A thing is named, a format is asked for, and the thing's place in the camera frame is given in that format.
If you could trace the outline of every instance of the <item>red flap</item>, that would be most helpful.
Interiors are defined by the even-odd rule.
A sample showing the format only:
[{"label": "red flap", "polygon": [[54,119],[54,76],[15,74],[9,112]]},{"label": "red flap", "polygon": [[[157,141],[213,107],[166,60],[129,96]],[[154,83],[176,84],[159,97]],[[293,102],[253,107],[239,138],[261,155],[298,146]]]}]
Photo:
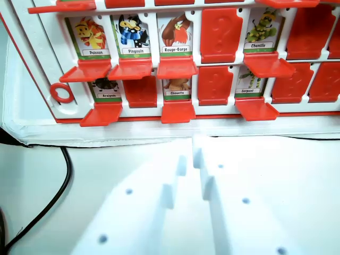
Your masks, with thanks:
[{"label": "red flap", "polygon": [[291,77],[295,67],[283,58],[278,58],[277,52],[244,53],[243,63],[259,78]]},{"label": "red flap", "polygon": [[300,103],[314,74],[310,63],[291,63],[296,71],[290,78],[275,80],[271,97],[272,104]]},{"label": "red flap", "polygon": [[194,0],[155,0],[155,5],[193,4]]},{"label": "red flap", "polygon": [[309,102],[335,102],[340,94],[340,62],[321,63],[309,90]]},{"label": "red flap", "polygon": [[120,59],[110,74],[109,80],[138,80],[150,76],[152,72],[151,58]]},{"label": "red flap", "polygon": [[246,121],[273,121],[279,112],[260,98],[236,98],[236,108]]},{"label": "red flap", "polygon": [[164,101],[160,118],[163,124],[188,123],[195,118],[191,100]]},{"label": "red flap", "polygon": [[255,0],[257,3],[265,4],[270,7],[279,8],[303,8],[315,7],[319,4],[320,0]]},{"label": "red flap", "polygon": [[144,0],[105,0],[106,8],[144,7]]},{"label": "red flap", "polygon": [[338,20],[333,35],[329,41],[328,58],[340,58],[340,21]]},{"label": "red flap", "polygon": [[42,6],[42,7],[32,7],[28,8],[28,13],[46,13],[46,12],[81,12],[95,10],[96,3],[95,0],[82,0],[82,1],[70,1],[61,2],[57,1],[56,5],[52,6]]},{"label": "red flap", "polygon": [[198,75],[199,105],[226,105],[230,95],[233,73],[228,66],[202,66]]},{"label": "red flap", "polygon": [[310,60],[321,56],[335,16],[332,6],[319,4],[315,8],[299,8],[287,41],[288,60]]},{"label": "red flap", "polygon": [[155,76],[140,80],[123,81],[126,99],[131,108],[157,107],[157,85]]},{"label": "red flap", "polygon": [[190,57],[161,57],[157,71],[159,79],[190,79],[198,69]]},{"label": "red flap", "polygon": [[236,8],[209,8],[202,11],[202,63],[235,61],[243,23],[236,13]]},{"label": "red flap", "polygon": [[95,108],[83,118],[80,126],[108,126],[118,121],[122,109],[122,102],[95,103]]},{"label": "red flap", "polygon": [[111,69],[111,60],[79,60],[78,65],[65,73],[60,82],[87,82],[104,78]]}]

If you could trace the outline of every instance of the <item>white plastic grid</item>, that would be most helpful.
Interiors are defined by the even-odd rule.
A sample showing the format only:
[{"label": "white plastic grid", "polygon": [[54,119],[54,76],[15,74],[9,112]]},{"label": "white plastic grid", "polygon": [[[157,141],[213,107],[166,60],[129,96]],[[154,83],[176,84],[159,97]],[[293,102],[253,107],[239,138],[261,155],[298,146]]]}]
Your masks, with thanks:
[{"label": "white plastic grid", "polygon": [[[229,66],[229,71],[234,74],[233,83],[231,88],[230,96],[228,97],[227,105],[217,105],[217,106],[199,106],[198,101],[198,76],[194,75],[192,77],[192,104],[194,106],[195,112],[197,115],[206,115],[206,114],[235,114],[239,113],[235,107],[235,89],[238,77],[239,66],[243,64],[243,46],[247,32],[249,13],[252,7],[263,7],[263,5],[259,5],[254,3],[254,1],[245,1],[242,3],[220,3],[220,4],[204,4],[204,0],[196,0],[194,5],[174,5],[174,6],[155,6],[153,1],[146,1],[145,7],[136,7],[136,8],[114,8],[107,9],[105,6],[104,0],[96,0],[97,9],[89,12],[74,12],[74,13],[44,13],[40,14],[40,20],[37,18],[37,15],[28,14],[27,7],[32,6],[46,6],[47,3],[45,0],[33,0],[34,3],[30,3],[29,1],[24,0],[12,0],[13,6],[23,23],[23,28],[27,35],[36,35],[28,37],[31,43],[31,47],[37,53],[37,59],[41,63],[42,68],[44,69],[44,73],[46,77],[49,78],[49,82],[55,81],[58,79],[56,72],[60,70],[59,68],[52,68],[53,65],[61,68],[62,73],[67,72],[73,66],[77,65],[78,57],[73,47],[73,43],[67,27],[65,25],[64,18],[72,17],[72,16],[92,16],[94,21],[99,25],[103,26],[105,30],[105,34],[107,36],[107,45],[111,54],[111,64],[115,66],[118,64],[118,53],[116,50],[116,42],[113,36],[113,29],[110,20],[110,15],[118,15],[124,13],[137,13],[140,20],[144,22],[149,29],[150,36],[150,44],[151,44],[151,55],[152,55],[152,63],[154,67],[155,75],[157,73],[157,66],[159,64],[159,42],[158,42],[158,29],[157,29],[157,17],[156,12],[178,12],[185,11],[185,15],[188,20],[193,22],[193,59],[196,63],[196,66],[213,66],[213,65],[227,65]],[[230,7],[242,7],[242,11],[236,11],[239,17],[243,19],[243,25],[240,35],[239,47],[236,51],[236,58],[233,63],[210,63],[210,64],[202,64],[201,63],[201,55],[200,55],[200,31],[201,31],[201,13],[202,7],[215,7],[215,6],[230,6]],[[291,9],[281,9],[280,14],[284,16],[285,23],[282,29],[282,34],[278,42],[277,51],[279,53],[279,57],[286,59],[287,53],[285,51],[286,43],[290,34],[290,30],[294,21],[294,17],[296,14],[296,8]],[[323,112],[323,111],[338,111],[340,100],[334,103],[308,103],[308,91],[313,82],[313,79],[316,75],[316,71],[320,65],[320,62],[324,61],[338,61],[338,59],[327,59],[329,55],[329,51],[327,50],[328,43],[330,37],[335,28],[335,24],[338,20],[340,14],[340,7],[336,7],[332,14],[336,17],[334,22],[332,32],[325,44],[324,48],[321,52],[321,57],[319,59],[309,59],[309,60],[293,60],[288,62],[313,62],[315,63],[311,66],[311,69],[314,71],[314,75],[309,84],[308,90],[305,92],[305,95],[302,97],[302,101],[298,104],[274,104],[274,107],[281,113],[286,112]],[[265,91],[263,93],[263,97],[265,98],[265,102],[271,103],[271,90],[273,88],[275,82],[275,78],[269,78],[266,84]],[[157,107],[155,108],[130,108],[129,103],[126,100],[126,96],[124,93],[124,88],[122,86],[122,82],[118,81],[120,84],[120,90],[122,95],[122,105],[123,111],[121,113],[121,117],[135,117],[135,116],[161,116],[162,114],[162,106],[163,106],[163,92],[162,92],[162,83],[160,80],[157,80]],[[57,118],[83,118],[86,116],[88,110],[93,108],[93,99],[92,95],[89,91],[89,88],[86,83],[70,83],[69,84],[73,94],[75,96],[76,103],[71,104],[63,104],[60,106],[55,101],[50,104],[52,105],[52,111]],[[43,94],[45,98],[50,98],[50,94],[47,91]]]}]

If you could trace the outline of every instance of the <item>cartoon character card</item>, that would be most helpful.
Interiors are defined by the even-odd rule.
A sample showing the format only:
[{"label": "cartoon character card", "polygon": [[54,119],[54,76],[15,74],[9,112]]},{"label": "cartoon character card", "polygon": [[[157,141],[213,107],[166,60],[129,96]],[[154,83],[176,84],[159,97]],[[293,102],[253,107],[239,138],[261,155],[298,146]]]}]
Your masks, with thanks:
[{"label": "cartoon character card", "polygon": [[240,66],[235,97],[260,97],[264,94],[266,78],[256,77],[245,65]]},{"label": "cartoon character card", "polygon": [[284,18],[273,8],[252,8],[244,52],[273,52],[281,35]]},{"label": "cartoon character card", "polygon": [[93,99],[96,103],[121,102],[118,83],[109,81],[107,78],[100,78],[94,82],[88,82]]},{"label": "cartoon character card", "polygon": [[193,23],[184,12],[158,13],[157,24],[161,57],[192,55]]},{"label": "cartoon character card", "polygon": [[162,80],[164,100],[191,98],[191,80],[187,78]]},{"label": "cartoon character card", "polygon": [[121,58],[151,57],[148,27],[138,15],[111,16],[111,23]]},{"label": "cartoon character card", "polygon": [[91,16],[65,18],[65,22],[80,60],[110,58],[104,30]]}]

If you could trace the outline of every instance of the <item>black cable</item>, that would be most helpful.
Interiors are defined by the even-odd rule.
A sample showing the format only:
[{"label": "black cable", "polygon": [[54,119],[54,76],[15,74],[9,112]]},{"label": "black cable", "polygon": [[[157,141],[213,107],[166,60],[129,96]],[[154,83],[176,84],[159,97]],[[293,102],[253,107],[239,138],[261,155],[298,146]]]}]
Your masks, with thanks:
[{"label": "black cable", "polygon": [[34,218],[34,220],[32,220],[27,227],[25,227],[23,229],[22,232],[20,232],[15,238],[13,238],[13,240],[11,242],[9,242],[6,246],[5,246],[5,254],[8,254],[11,247],[17,242],[19,241],[24,235],[26,235],[31,228],[34,227],[34,225],[36,225],[46,214],[47,212],[52,208],[52,206],[56,203],[56,201],[58,201],[58,199],[60,198],[60,196],[63,194],[63,192],[65,191],[67,185],[69,184],[72,174],[73,174],[73,168],[72,168],[72,162],[70,159],[70,155],[67,152],[67,149],[65,147],[60,147],[65,161],[66,161],[66,165],[67,165],[67,173],[66,173],[66,178],[64,180],[63,185],[60,187],[60,189],[58,190],[58,192],[55,194],[55,196],[52,198],[52,200],[50,201],[50,203],[48,203],[48,205],[41,211],[41,213],[38,214],[37,217]]}]

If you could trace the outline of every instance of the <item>red ring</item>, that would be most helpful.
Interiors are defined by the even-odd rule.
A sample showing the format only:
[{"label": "red ring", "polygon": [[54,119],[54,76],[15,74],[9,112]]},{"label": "red ring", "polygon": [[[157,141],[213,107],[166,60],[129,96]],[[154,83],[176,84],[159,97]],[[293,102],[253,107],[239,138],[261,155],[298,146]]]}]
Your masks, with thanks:
[{"label": "red ring", "polygon": [[[58,92],[56,91],[56,89],[64,89],[69,93],[69,97],[68,98],[62,98],[60,96],[58,96]],[[63,83],[55,83],[52,84],[49,92],[51,93],[51,96],[58,102],[60,103],[64,103],[64,104],[68,104],[70,102],[72,102],[74,100],[74,95],[72,93],[72,90],[69,86],[63,84]]]}]

